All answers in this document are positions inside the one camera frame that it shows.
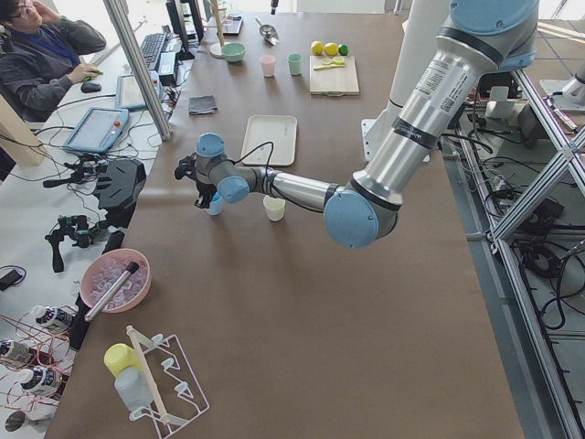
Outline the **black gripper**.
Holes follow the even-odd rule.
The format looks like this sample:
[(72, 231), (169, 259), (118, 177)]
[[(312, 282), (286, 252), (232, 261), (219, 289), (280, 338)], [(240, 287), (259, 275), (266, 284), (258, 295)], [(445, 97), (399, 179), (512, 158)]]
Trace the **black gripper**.
[(209, 178), (202, 174), (197, 168), (197, 155), (191, 154), (178, 162), (174, 171), (176, 180), (187, 177), (196, 182), (198, 197), (194, 206), (199, 209), (208, 209), (212, 198), (215, 196), (215, 186)]

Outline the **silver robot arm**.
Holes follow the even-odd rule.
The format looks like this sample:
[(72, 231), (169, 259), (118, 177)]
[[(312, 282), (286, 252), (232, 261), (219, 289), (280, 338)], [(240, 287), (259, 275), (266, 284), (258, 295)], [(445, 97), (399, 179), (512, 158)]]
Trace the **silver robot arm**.
[(208, 208), (215, 195), (237, 203), (258, 192), (321, 213), (330, 237), (344, 247), (368, 246), (395, 228), (404, 187), (478, 80), (532, 63), (537, 21), (535, 1), (413, 2), (401, 54), (415, 60), (397, 66), (409, 76), (409, 98), (390, 103), (374, 121), (368, 137), (375, 152), (343, 186), (241, 166), (212, 133), (198, 137), (175, 177), (195, 181), (198, 208)]

